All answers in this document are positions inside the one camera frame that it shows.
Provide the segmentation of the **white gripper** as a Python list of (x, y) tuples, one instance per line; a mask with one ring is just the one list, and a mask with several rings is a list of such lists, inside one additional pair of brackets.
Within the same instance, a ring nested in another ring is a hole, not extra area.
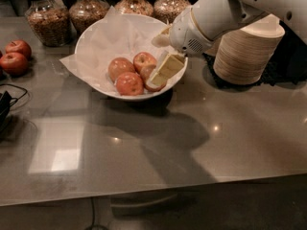
[[(195, 21), (192, 8), (187, 7), (173, 22), (152, 39), (160, 48), (171, 45), (180, 53), (192, 57), (210, 49), (213, 42), (206, 38)], [(185, 65), (185, 56), (164, 51), (148, 79), (148, 86), (160, 87), (177, 74)]]

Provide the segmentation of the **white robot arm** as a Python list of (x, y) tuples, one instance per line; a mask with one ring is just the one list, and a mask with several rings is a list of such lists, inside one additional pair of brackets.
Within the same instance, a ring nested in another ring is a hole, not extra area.
[(275, 51), (278, 65), (299, 78), (306, 73), (307, 0), (198, 0), (154, 37), (153, 45), (172, 46), (177, 57), (195, 57), (220, 40), (214, 73), (223, 81), (250, 85), (261, 76), (252, 77), (248, 64), (258, 58), (269, 60), (272, 53), (267, 46), (244, 48), (237, 39), (244, 36), (246, 43), (254, 42), (256, 38), (246, 29), (270, 16), (278, 18), (291, 33)]

